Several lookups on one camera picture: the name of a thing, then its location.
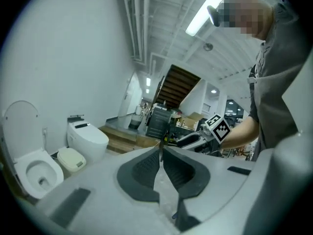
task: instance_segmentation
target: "person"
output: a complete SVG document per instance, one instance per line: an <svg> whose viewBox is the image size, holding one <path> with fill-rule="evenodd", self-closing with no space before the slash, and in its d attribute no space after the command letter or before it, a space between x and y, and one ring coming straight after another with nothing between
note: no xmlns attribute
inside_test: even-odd
<svg viewBox="0 0 313 235"><path fill-rule="evenodd" d="M221 144L221 149L236 148L258 137L255 161L262 150L297 132L282 95L301 70L312 43L287 3L270 6L262 0L223 0L215 11L210 6L208 11L215 26L235 27L264 41L249 75L250 114Z"/></svg>

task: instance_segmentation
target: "wooden stairs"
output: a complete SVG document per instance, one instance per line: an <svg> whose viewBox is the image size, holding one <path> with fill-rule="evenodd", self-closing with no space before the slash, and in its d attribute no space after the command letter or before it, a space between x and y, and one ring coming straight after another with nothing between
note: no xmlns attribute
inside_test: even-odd
<svg viewBox="0 0 313 235"><path fill-rule="evenodd" d="M154 138L131 135L105 125L99 129L109 138L108 149L121 154L155 146L159 142L159 140Z"/></svg>
<svg viewBox="0 0 313 235"><path fill-rule="evenodd" d="M172 65L165 77L164 83L159 82L153 103L164 103L168 108L178 108L184 98L190 93L200 77Z"/></svg>

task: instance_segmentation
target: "white toilet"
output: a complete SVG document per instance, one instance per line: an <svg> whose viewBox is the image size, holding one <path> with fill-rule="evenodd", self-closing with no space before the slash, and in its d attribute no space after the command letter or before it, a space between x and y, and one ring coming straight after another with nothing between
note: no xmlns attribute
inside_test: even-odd
<svg viewBox="0 0 313 235"><path fill-rule="evenodd" d="M67 126L67 142L70 148L84 156L87 165L103 159L109 138L87 121L70 122Z"/></svg>
<svg viewBox="0 0 313 235"><path fill-rule="evenodd" d="M3 132L16 174L30 196L41 199L63 181L62 169L44 150L39 113L31 103L9 106Z"/></svg>

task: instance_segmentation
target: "ceiling light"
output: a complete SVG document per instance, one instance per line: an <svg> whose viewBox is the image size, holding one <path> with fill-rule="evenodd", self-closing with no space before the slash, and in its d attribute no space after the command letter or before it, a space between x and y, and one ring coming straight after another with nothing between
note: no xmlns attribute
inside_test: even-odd
<svg viewBox="0 0 313 235"><path fill-rule="evenodd" d="M203 46L204 50L206 51L211 51L213 50L213 44L210 44L210 43L205 43L204 46Z"/></svg>
<svg viewBox="0 0 313 235"><path fill-rule="evenodd" d="M199 11L196 13L195 17L191 21L188 28L186 29L186 33L192 37L196 35L196 33L200 30L200 28L210 17L207 11L207 7L211 5L216 9L216 7L220 4L221 1L222 0L206 0L199 9Z"/></svg>

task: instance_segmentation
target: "smart toilet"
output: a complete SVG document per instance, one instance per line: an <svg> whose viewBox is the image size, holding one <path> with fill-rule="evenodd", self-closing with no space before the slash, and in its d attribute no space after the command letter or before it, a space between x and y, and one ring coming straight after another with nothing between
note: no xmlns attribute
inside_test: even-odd
<svg viewBox="0 0 313 235"><path fill-rule="evenodd" d="M60 166L44 149L37 109L27 101L12 103L4 114L4 140L25 191L43 198L63 181Z"/></svg>
<svg viewBox="0 0 313 235"><path fill-rule="evenodd" d="M82 120L68 123L67 142L69 147L82 154L87 165L90 165L103 159L109 138L97 127Z"/></svg>

